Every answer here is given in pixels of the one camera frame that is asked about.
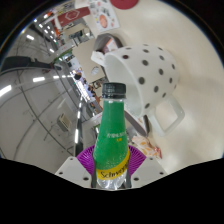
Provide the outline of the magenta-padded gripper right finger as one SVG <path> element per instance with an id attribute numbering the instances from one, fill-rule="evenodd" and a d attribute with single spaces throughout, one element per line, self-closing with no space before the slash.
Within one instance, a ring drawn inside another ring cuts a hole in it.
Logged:
<path id="1" fill-rule="evenodd" d="M 140 188 L 167 175 L 154 157 L 146 157 L 139 149 L 129 146 L 130 158 L 124 186 Z"/>

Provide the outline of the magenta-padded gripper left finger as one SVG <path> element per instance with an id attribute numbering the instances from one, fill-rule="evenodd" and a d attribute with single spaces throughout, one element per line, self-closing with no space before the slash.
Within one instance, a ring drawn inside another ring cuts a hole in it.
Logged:
<path id="1" fill-rule="evenodd" d="M 94 147 L 90 146 L 76 157 L 68 157 L 55 175 L 84 188 L 95 188 L 96 175 L 93 150 Z"/>

